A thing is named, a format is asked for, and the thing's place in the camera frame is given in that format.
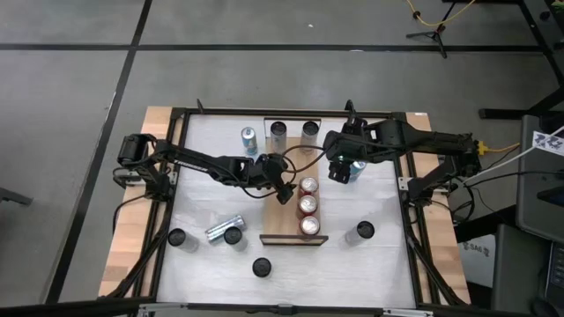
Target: wooden table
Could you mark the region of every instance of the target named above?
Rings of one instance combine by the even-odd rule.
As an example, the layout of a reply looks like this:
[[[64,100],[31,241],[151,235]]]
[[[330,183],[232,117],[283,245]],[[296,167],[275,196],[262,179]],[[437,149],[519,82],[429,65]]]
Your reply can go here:
[[[148,107],[145,115],[145,121],[141,128],[141,133],[153,134],[157,138],[165,138],[167,134],[171,107]],[[407,121],[416,129],[431,130],[431,125],[427,114],[408,113]],[[175,126],[175,131],[180,132],[181,121]],[[175,133],[173,143],[177,144],[180,133]],[[433,154],[414,153],[415,168],[418,176],[424,176],[429,171],[438,166],[438,159]],[[402,170],[404,176],[407,174],[406,161],[402,159]],[[144,187],[129,187],[125,191],[123,200],[142,195],[145,192]],[[435,201],[448,204],[447,199],[442,195],[435,195]],[[114,239],[108,255],[106,269],[100,284],[100,295],[110,293],[120,281],[127,275],[131,267],[137,261],[145,236],[147,227],[147,219],[151,201],[140,199],[134,203],[125,205],[118,218],[115,229]],[[458,297],[467,303],[470,303],[470,296],[464,278],[462,263],[460,262],[460,254],[452,226],[452,220],[448,210],[439,205],[431,205],[425,209],[425,220],[427,222],[427,232],[433,261],[436,268],[441,272],[444,279],[454,289]],[[152,278],[153,259],[147,265],[145,270],[145,279],[141,288],[141,296],[149,294],[149,284]],[[418,261],[419,279],[421,282],[421,291],[424,302],[430,303],[431,297],[427,281],[427,273]]]

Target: wooden tray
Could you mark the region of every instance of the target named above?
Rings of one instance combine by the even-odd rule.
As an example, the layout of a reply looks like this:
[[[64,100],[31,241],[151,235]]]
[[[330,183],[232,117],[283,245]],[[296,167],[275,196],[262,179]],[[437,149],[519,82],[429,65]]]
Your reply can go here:
[[[286,148],[300,144],[299,137],[288,137],[286,139]],[[271,138],[266,138],[266,149],[273,152],[271,148]],[[296,168],[302,168],[311,163],[320,154],[319,150],[312,150],[309,154],[304,154],[300,149],[289,151],[286,156],[292,160]],[[284,181],[290,181],[293,175],[284,173],[282,178]],[[300,179],[303,177],[313,177],[319,182],[317,163],[313,164],[307,170],[296,175],[293,184],[299,185]],[[317,211],[313,217],[317,218],[321,226],[319,233],[323,231],[323,223],[321,222],[321,202],[319,200],[320,188],[314,194],[317,200]],[[282,205],[278,202],[275,195],[266,197],[263,211],[263,234],[259,236],[264,245],[286,245],[286,246],[321,246],[328,236],[305,235],[300,230],[301,219],[297,216],[298,211],[299,188],[293,191],[293,196]]]

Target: black floor stripe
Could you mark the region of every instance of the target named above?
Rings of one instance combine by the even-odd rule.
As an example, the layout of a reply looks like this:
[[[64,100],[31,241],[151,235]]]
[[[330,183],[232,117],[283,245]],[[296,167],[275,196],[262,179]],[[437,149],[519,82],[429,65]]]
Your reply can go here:
[[[0,43],[0,50],[116,51],[130,48],[130,44]]]
[[[145,0],[143,10],[141,11],[141,16],[139,17],[139,22],[137,23],[135,35],[133,36],[133,40],[131,41],[132,47],[135,47],[139,44],[147,16],[149,15],[149,10],[151,9],[151,4],[152,0]],[[98,174],[100,173],[104,154],[106,153],[109,138],[114,127],[115,118],[117,117],[120,105],[122,104],[123,92],[125,91],[125,86],[127,85],[127,81],[130,77],[131,68],[133,67],[133,61],[135,60],[136,52],[136,50],[132,49],[125,57],[122,73],[120,74],[120,77],[117,81],[114,98],[112,99],[112,104],[108,111],[108,117],[106,118],[106,121],[104,122],[104,125],[102,127],[100,138],[98,139],[98,143],[96,144],[96,150],[94,151],[93,158],[90,161],[88,171],[86,172],[82,188],[78,194],[78,199],[72,212],[74,216],[72,218],[68,236],[64,243],[63,251],[61,252],[61,256],[59,257],[59,261],[56,265],[55,274],[53,275],[51,285],[49,286],[48,294],[45,300],[46,304],[55,304],[61,297],[61,292],[63,291],[64,287],[64,280],[66,279],[67,273],[69,272],[69,267],[72,262],[72,256],[74,255],[74,251],[78,243],[78,238],[80,236],[80,231],[82,230],[82,226],[85,222],[88,205],[90,204],[90,201],[92,199],[94,185],[96,184]]]
[[[541,52],[536,45],[447,45],[448,52]],[[142,51],[364,51],[439,52],[435,45],[338,44],[142,44]]]
[[[27,44],[0,43],[2,50],[46,51],[365,51],[438,52],[435,45],[354,45],[354,44]],[[541,52],[536,45],[447,45],[448,52]]]

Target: table leg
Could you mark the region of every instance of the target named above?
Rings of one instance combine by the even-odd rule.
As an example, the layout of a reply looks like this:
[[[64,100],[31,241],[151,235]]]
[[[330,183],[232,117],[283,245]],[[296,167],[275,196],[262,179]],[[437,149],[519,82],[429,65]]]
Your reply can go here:
[[[500,224],[515,227],[516,206],[512,205],[489,215],[479,217],[455,227],[456,241],[466,242],[487,234],[495,234]]]
[[[32,203],[32,198],[25,197],[24,195],[20,195],[18,193],[14,193],[8,189],[0,188],[0,202],[15,202],[22,204],[24,206],[29,206]]]
[[[521,120],[521,117],[526,114],[557,114],[558,112],[549,110],[556,107],[562,101],[564,101],[564,86],[558,88],[556,91],[544,97],[535,106],[526,110],[483,108],[478,110],[478,114],[481,119]]]

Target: paper sign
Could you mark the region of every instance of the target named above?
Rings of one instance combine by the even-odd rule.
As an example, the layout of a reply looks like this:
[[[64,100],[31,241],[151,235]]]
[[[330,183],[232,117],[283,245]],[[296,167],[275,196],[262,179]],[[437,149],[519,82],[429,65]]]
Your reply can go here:
[[[550,136],[545,133],[534,131],[532,145],[536,146],[540,150],[564,156],[564,139],[561,137]]]

